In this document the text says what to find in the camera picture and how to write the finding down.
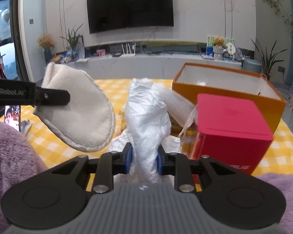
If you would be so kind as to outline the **purple fluffy blanket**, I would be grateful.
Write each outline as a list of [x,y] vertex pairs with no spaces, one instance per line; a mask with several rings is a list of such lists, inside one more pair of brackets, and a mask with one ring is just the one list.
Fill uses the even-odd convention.
[[[7,189],[46,170],[46,165],[25,136],[0,122],[0,204]],[[272,184],[284,194],[287,207],[280,225],[287,233],[293,233],[293,174],[266,173],[259,179]],[[0,206],[0,233],[8,226]]]

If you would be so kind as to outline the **white wifi router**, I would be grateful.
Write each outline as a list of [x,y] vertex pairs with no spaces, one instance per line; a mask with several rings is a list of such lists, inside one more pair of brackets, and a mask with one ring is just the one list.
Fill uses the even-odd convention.
[[122,46],[122,54],[121,58],[130,58],[136,56],[136,44],[133,45],[133,48],[131,48],[129,43],[121,44]]

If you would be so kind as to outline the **white marble tv cabinet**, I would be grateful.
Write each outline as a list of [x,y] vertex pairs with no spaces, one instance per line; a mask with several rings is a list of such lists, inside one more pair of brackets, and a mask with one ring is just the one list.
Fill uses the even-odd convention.
[[93,79],[173,79],[185,63],[241,69],[241,63],[206,60],[189,54],[137,54],[134,57],[92,57],[85,62],[67,65],[87,72]]

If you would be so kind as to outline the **black wall television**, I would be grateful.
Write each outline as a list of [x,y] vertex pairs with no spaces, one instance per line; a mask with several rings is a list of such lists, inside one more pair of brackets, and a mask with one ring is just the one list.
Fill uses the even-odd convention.
[[87,0],[91,34],[134,27],[173,27],[173,0]]

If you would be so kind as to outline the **yellow checkered tablecloth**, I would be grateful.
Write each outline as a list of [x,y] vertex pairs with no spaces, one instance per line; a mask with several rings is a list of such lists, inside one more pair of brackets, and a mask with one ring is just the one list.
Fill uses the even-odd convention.
[[[119,113],[125,107],[131,81],[131,79],[95,81],[105,92],[114,108],[116,123],[113,137],[119,136],[124,127],[123,117]],[[31,106],[22,106],[21,119],[28,119],[32,123],[26,139],[47,167],[52,168],[81,154],[58,139],[37,116],[33,115],[33,110],[34,108]],[[274,132],[274,141],[253,175],[258,176],[265,173],[293,174],[293,133],[284,119],[280,120],[276,132]]]

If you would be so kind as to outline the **green potted floor plant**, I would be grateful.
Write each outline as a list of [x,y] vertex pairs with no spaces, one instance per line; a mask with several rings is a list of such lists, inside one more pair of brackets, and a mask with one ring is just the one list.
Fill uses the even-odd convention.
[[257,39],[251,40],[251,41],[254,44],[256,51],[258,51],[259,53],[263,74],[265,75],[267,80],[269,80],[271,77],[271,71],[273,66],[276,63],[284,62],[284,60],[278,59],[277,56],[283,52],[286,52],[288,49],[275,51],[275,47],[277,44],[277,40],[275,40],[274,44],[272,45],[270,49],[270,52],[268,52],[268,48],[267,47],[263,48]]

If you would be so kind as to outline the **hanging ivy vine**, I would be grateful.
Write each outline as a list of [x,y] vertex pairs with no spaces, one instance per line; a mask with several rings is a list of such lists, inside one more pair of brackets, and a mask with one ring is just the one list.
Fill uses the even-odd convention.
[[274,11],[274,14],[281,18],[285,25],[289,27],[290,34],[293,34],[293,17],[292,14],[287,10],[280,0],[262,0],[267,3],[271,9]]

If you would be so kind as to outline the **dried yellow flower vase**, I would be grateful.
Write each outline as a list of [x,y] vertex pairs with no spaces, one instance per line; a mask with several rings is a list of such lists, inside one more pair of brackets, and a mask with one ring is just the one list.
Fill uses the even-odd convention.
[[37,43],[44,50],[44,60],[45,63],[48,64],[52,59],[51,48],[54,47],[54,41],[51,35],[48,33],[40,35],[37,39]]

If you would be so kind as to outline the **white fleece pouch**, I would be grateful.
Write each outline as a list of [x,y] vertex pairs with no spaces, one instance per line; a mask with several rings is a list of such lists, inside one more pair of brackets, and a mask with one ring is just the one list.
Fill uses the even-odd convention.
[[36,115],[60,140],[75,150],[97,152],[112,140],[115,113],[104,91],[83,70],[50,62],[42,87],[66,90],[66,106],[36,106]]

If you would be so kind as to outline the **teddy bear gift set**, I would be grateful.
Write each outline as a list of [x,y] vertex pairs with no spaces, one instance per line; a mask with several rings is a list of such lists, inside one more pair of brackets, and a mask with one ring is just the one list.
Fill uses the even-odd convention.
[[225,58],[233,60],[236,53],[234,44],[234,39],[209,35],[207,36],[206,55],[215,60],[224,60]]

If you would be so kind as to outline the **clear plastic gift bag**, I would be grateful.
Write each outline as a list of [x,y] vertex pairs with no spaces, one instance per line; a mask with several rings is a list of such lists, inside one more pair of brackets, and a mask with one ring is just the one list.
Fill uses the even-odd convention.
[[129,142],[133,156],[130,172],[115,175],[114,182],[173,184],[173,176],[158,173],[158,147],[162,145],[167,153],[180,153],[180,138],[170,134],[173,117],[169,115],[156,83],[147,78],[132,80],[124,116],[126,129],[112,140],[108,151],[121,152]]

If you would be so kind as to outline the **red cube box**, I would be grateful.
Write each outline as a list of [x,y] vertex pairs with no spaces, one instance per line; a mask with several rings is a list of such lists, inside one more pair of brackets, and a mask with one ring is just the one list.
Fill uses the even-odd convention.
[[256,104],[211,94],[197,96],[197,136],[189,157],[207,155],[252,174],[273,141]]

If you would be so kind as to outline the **orange cardboard box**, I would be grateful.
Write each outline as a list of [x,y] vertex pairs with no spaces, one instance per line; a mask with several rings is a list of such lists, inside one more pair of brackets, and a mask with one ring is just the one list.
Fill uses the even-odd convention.
[[275,132],[286,102],[261,74],[221,66],[185,63],[175,75],[172,89],[192,103],[197,95],[213,94],[253,101],[272,132]]

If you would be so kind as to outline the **green plant on cabinet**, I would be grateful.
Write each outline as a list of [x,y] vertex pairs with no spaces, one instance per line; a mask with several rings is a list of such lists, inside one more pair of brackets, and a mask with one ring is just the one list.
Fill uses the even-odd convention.
[[79,29],[83,26],[81,24],[76,30],[68,30],[68,33],[66,36],[60,36],[61,39],[66,40],[71,48],[70,57],[72,61],[76,61],[79,58],[78,52],[77,52],[77,44],[79,42],[79,38],[81,37],[80,34],[78,34]]

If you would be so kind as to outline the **grey round trash bin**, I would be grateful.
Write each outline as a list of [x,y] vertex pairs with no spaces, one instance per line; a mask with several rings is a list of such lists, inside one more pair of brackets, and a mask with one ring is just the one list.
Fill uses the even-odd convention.
[[245,58],[241,63],[242,69],[249,72],[260,73],[263,65],[257,60]]

